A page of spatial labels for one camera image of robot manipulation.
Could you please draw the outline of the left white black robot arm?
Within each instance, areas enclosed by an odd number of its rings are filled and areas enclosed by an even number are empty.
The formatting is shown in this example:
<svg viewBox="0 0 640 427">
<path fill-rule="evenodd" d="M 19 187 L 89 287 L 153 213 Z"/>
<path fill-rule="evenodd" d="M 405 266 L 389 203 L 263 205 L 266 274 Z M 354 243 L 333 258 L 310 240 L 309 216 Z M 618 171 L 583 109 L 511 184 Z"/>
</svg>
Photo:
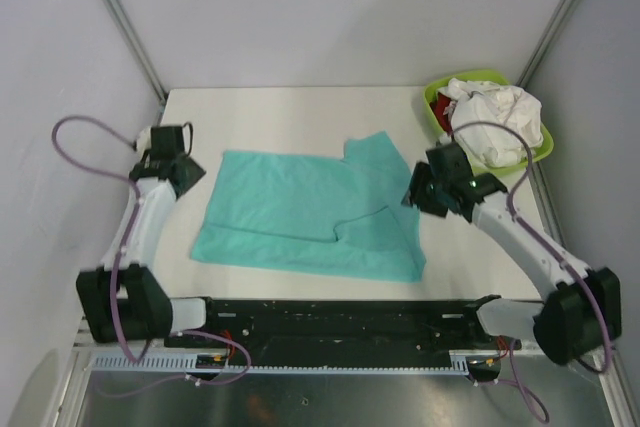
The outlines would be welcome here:
<svg viewBox="0 0 640 427">
<path fill-rule="evenodd" d="M 76 290 L 89 331 L 98 344 L 118 341 L 112 319 L 117 307 L 126 341 L 166 338 L 185 330 L 197 345 L 214 344 L 221 323 L 206 313 L 204 299 L 169 298 L 153 275 L 165 222 L 177 201 L 205 175 L 186 154 L 137 163 L 127 181 L 128 203 L 116 236 L 99 266 L 83 270 Z"/>
</svg>

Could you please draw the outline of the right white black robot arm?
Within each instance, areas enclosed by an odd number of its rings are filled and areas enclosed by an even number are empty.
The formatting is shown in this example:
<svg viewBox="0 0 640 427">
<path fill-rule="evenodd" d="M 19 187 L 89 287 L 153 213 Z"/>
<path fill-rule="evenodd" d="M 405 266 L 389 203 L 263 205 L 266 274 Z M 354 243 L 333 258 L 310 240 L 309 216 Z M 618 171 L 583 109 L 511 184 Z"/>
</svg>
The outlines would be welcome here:
<svg viewBox="0 0 640 427">
<path fill-rule="evenodd" d="M 457 143 L 438 146 L 416 164 L 403 203 L 444 218 L 463 217 L 493 239 L 526 274 L 541 304 L 486 296 L 461 323 L 463 340 L 484 348 L 496 336 L 530 340 L 557 365 L 583 362 L 601 350 L 592 372 L 605 373 L 622 333 L 620 281 L 607 267 L 593 269 L 529 224 L 514 193 L 489 172 L 474 174 Z"/>
</svg>

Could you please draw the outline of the teal t shirt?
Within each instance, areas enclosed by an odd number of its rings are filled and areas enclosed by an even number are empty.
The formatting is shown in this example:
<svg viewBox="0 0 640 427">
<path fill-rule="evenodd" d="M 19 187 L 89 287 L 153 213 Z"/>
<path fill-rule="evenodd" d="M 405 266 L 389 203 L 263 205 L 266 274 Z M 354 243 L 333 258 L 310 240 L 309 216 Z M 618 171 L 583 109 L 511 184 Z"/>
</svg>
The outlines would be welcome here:
<svg viewBox="0 0 640 427">
<path fill-rule="evenodd" d="M 191 250 L 207 264 L 415 283 L 426 265 L 411 174 L 386 132 L 342 158 L 228 150 Z"/>
</svg>

